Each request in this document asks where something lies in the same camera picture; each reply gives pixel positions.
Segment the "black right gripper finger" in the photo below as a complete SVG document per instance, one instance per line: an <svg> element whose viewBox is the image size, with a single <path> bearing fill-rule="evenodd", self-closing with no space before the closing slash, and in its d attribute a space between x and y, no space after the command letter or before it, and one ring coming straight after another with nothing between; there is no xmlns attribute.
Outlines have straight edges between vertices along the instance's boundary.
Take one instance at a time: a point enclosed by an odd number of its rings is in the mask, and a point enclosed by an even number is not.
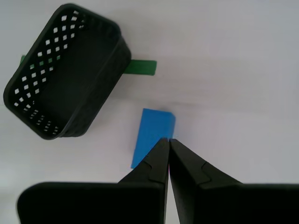
<svg viewBox="0 0 299 224"><path fill-rule="evenodd" d="M175 139L170 177L182 224L297 224L297 184L248 184L222 172Z"/></svg>
<svg viewBox="0 0 299 224"><path fill-rule="evenodd" d="M170 144L161 139L117 183L42 182L17 201L22 224L163 224Z"/></svg>

